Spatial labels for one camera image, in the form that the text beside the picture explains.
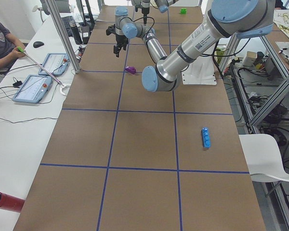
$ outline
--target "robotic arm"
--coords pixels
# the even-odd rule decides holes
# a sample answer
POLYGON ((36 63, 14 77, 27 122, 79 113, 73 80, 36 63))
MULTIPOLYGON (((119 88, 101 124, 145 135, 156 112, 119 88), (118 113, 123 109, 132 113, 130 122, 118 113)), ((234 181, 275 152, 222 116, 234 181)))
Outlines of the robotic arm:
MULTIPOLYGON (((144 88, 152 92, 174 90, 178 85, 177 79, 181 79, 180 71, 221 38, 228 38, 234 33, 239 39, 269 34, 273 28, 274 7, 275 0, 214 0, 206 21, 166 58, 154 31, 145 33, 142 39, 156 65, 144 69, 144 88)), ((116 18, 117 28, 122 28, 121 31, 116 29, 116 32, 131 39, 136 30, 128 28, 132 22, 125 19, 126 16, 116 18)))
POLYGON ((150 0, 131 0, 131 4, 135 6, 135 11, 141 9, 141 13, 144 15, 144 25, 147 22, 147 16, 150 13, 150 0))
POLYGON ((176 0, 155 0, 156 5, 161 13, 165 13, 168 7, 175 4, 176 0))
POLYGON ((135 23, 128 17, 128 10, 124 6, 116 8, 116 23, 109 26, 106 34, 115 34, 117 44, 114 46, 114 54, 119 57, 119 53, 129 43, 129 39, 138 37, 141 38, 148 48, 152 60, 157 63, 160 59, 166 58, 167 54, 155 37, 154 29, 149 26, 135 23))

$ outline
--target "black bottle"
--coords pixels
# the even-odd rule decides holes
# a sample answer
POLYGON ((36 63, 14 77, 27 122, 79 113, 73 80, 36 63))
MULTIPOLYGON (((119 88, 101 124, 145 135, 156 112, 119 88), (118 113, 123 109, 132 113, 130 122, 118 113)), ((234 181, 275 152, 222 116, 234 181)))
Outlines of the black bottle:
POLYGON ((75 21, 70 21, 69 22, 69 25, 71 27, 71 30, 72 30, 72 35, 74 37, 74 40, 76 42, 77 45, 80 45, 82 44, 82 40, 81 40, 81 37, 80 37, 80 33, 78 31, 78 28, 76 26, 76 23, 75 21))

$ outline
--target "computer mouse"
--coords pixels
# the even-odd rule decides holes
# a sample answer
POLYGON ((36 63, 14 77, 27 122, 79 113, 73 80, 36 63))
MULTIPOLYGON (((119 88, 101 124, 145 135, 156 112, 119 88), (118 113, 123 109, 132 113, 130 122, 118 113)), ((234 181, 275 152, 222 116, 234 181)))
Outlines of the computer mouse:
POLYGON ((43 45, 44 45, 44 43, 41 42, 41 41, 36 41, 36 42, 33 43, 33 47, 34 48, 38 48, 38 47, 43 46, 43 45))

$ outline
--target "red cylinder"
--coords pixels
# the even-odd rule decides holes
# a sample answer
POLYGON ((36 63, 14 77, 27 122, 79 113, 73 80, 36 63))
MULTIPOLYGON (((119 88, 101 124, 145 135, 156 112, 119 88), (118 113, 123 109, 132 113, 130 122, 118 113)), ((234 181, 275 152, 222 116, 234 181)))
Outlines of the red cylinder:
POLYGON ((20 213, 25 200, 0 192, 0 209, 20 213))

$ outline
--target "barcode label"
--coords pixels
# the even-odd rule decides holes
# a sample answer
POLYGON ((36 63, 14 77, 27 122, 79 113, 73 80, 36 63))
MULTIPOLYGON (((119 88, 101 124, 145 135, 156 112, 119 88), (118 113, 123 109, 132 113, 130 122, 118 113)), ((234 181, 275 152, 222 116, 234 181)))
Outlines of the barcode label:
POLYGON ((200 50, 202 48, 202 45, 200 43, 198 43, 195 47, 197 50, 200 50))
POLYGON ((198 52, 203 52, 215 42, 215 37, 201 24, 193 33, 192 41, 198 52))

